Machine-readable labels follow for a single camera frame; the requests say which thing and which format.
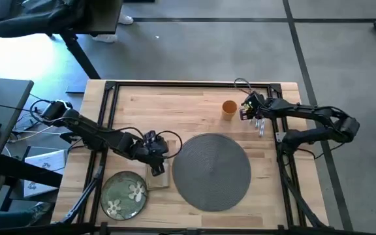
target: gray floor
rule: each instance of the gray floor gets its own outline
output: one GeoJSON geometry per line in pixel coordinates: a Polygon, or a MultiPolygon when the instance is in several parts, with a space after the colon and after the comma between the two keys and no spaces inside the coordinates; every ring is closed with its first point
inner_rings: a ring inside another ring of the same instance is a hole
{"type": "MultiPolygon", "coordinates": [[[[289,3],[295,18],[376,18],[376,0],[289,3]]],[[[123,9],[137,18],[286,17],[282,0],[157,0],[123,9]]],[[[334,159],[354,229],[376,232],[376,33],[371,23],[295,25],[317,102],[342,108],[361,123],[354,142],[335,150],[334,159]]],[[[103,78],[298,82],[302,100],[309,101],[288,23],[136,22],[119,26],[117,35],[115,44],[85,35],[79,40],[103,78]]],[[[87,79],[58,35],[0,39],[0,77],[32,79],[34,95],[68,99],[75,107],[82,97],[63,92],[87,79]]],[[[41,135],[9,148],[22,155],[27,145],[67,147],[56,136],[41,135]]],[[[341,228],[322,159],[317,167],[329,222],[341,228]]]]}

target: floral plate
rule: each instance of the floral plate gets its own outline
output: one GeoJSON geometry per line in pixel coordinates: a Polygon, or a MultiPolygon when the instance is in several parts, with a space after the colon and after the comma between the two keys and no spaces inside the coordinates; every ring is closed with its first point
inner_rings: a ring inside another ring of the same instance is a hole
{"type": "Polygon", "coordinates": [[[118,172],[102,187],[101,208],[115,220],[131,219],[140,211],[148,199],[146,182],[134,172],[118,172]]]}

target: white paper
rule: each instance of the white paper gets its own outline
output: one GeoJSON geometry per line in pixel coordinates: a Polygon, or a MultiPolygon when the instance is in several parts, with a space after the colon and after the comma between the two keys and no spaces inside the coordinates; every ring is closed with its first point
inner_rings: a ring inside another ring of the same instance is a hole
{"type": "MultiPolygon", "coordinates": [[[[33,157],[26,157],[25,162],[34,166],[52,170],[63,175],[65,167],[65,150],[59,150],[51,153],[45,153],[33,157]]],[[[52,186],[35,183],[24,180],[24,197],[35,196],[48,191],[53,191],[57,188],[52,186]]]]}

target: gray round mat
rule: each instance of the gray round mat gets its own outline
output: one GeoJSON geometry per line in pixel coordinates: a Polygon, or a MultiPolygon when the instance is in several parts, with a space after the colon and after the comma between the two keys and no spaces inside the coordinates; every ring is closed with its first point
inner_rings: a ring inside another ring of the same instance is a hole
{"type": "Polygon", "coordinates": [[[174,159],[172,173],[180,195],[207,212],[235,206],[251,182],[245,151],[221,134],[201,134],[186,141],[174,159]]]}

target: small orange cup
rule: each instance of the small orange cup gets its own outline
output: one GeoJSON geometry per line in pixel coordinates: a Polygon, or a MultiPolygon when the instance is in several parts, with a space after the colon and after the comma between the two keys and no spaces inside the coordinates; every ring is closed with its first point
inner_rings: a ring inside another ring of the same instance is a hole
{"type": "Polygon", "coordinates": [[[221,118],[230,121],[238,109],[238,105],[234,101],[225,101],[221,107],[221,118]]]}

